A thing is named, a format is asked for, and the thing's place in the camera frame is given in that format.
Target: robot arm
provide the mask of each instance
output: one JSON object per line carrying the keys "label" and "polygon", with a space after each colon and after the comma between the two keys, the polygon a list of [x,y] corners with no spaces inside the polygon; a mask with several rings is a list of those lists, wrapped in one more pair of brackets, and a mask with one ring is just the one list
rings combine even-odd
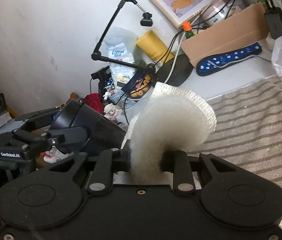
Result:
{"label": "robot arm", "polygon": [[5,184],[0,240],[282,240],[276,184],[214,155],[182,151],[166,152],[161,162],[174,174],[172,189],[113,184],[113,173],[129,171],[129,162],[127,143],[100,156],[80,152]]}
{"label": "robot arm", "polygon": [[[44,133],[34,130],[50,126]],[[58,107],[32,112],[10,120],[0,128],[0,183],[36,169],[41,152],[56,146],[63,153],[88,151],[90,156],[121,147],[125,131],[90,108],[83,99],[71,99]]]}

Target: white wall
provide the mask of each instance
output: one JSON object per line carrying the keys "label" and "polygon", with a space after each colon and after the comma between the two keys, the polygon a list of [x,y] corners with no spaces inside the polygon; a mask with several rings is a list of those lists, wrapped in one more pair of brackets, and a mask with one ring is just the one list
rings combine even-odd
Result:
{"label": "white wall", "polygon": [[[0,0],[0,90],[18,113],[60,105],[89,93],[90,74],[106,66],[91,53],[120,0]],[[175,28],[149,1],[153,30],[166,43]],[[141,36],[142,12],[127,3],[114,25]],[[97,83],[92,83],[96,92]]]}

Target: red cloth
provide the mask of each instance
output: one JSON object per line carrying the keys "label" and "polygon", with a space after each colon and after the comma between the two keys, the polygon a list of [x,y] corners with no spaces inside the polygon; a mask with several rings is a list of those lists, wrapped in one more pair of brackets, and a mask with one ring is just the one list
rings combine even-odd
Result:
{"label": "red cloth", "polygon": [[102,104],[101,98],[99,94],[90,94],[84,98],[84,102],[87,103],[91,108],[95,111],[99,112],[103,115],[104,113],[104,105]]}

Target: blue polka dot slipper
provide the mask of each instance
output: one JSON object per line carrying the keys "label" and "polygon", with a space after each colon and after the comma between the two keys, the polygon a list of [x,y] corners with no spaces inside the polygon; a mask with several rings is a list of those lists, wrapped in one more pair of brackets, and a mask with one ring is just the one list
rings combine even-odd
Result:
{"label": "blue polka dot slipper", "polygon": [[242,49],[236,49],[222,54],[215,54],[201,59],[197,64],[199,76],[208,76],[254,55],[259,55],[262,48],[258,42]]}

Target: snack package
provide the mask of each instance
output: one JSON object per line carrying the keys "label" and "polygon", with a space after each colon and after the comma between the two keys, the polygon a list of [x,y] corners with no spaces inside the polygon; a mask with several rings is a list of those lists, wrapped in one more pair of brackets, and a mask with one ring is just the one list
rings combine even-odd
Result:
{"label": "snack package", "polygon": [[151,76],[147,69],[138,69],[133,78],[122,88],[131,98],[140,99],[150,88]]}

